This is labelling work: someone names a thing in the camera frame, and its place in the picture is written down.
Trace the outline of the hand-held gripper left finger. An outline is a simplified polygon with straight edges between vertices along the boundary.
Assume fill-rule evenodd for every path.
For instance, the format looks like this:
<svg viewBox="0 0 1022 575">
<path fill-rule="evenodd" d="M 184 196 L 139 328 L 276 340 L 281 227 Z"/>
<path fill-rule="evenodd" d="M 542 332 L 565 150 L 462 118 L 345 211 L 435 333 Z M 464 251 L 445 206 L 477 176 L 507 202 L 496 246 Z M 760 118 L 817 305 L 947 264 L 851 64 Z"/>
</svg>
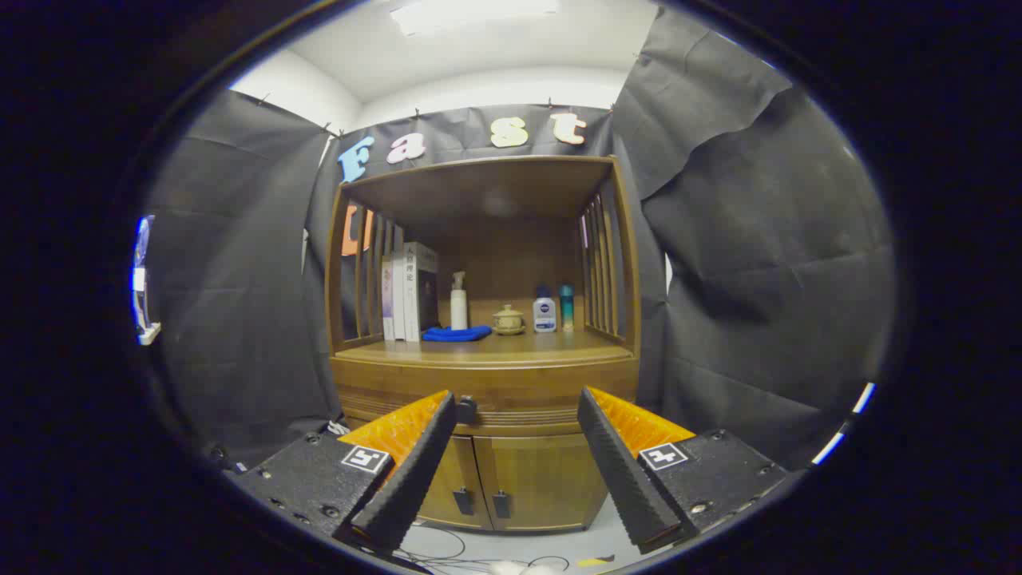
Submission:
<svg viewBox="0 0 1022 575">
<path fill-rule="evenodd" d="M 227 470 L 244 502 L 333 547 L 391 556 L 416 521 L 457 423 L 442 390 L 357 429 L 306 426 L 258 462 Z"/>
</svg>

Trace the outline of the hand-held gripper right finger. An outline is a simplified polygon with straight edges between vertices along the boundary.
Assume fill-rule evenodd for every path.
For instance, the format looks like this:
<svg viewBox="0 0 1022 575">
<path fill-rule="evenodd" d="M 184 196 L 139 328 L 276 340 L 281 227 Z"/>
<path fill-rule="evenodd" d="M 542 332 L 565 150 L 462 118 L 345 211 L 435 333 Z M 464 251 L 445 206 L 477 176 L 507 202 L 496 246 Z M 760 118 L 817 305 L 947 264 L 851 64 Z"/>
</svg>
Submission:
<svg viewBox="0 0 1022 575">
<path fill-rule="evenodd" d="M 577 419 L 641 553 L 719 531 L 789 483 L 788 470 L 729 430 L 697 434 L 596 388 L 580 391 Z"/>
</svg>

